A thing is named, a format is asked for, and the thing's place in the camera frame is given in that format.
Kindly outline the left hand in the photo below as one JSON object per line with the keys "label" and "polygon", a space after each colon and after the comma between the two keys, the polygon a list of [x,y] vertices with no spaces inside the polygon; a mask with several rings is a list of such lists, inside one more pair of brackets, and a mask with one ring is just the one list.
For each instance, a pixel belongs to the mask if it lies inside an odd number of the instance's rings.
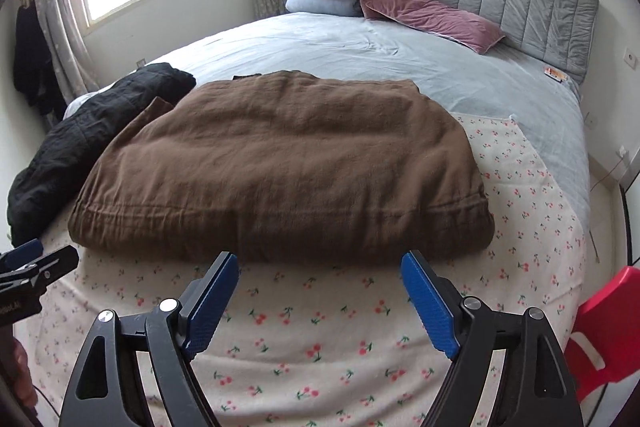
{"label": "left hand", "polygon": [[13,381],[13,390],[24,407],[33,409],[38,402],[37,392],[32,383],[32,374],[28,367],[28,355],[20,340],[13,337],[13,355],[17,373]]}

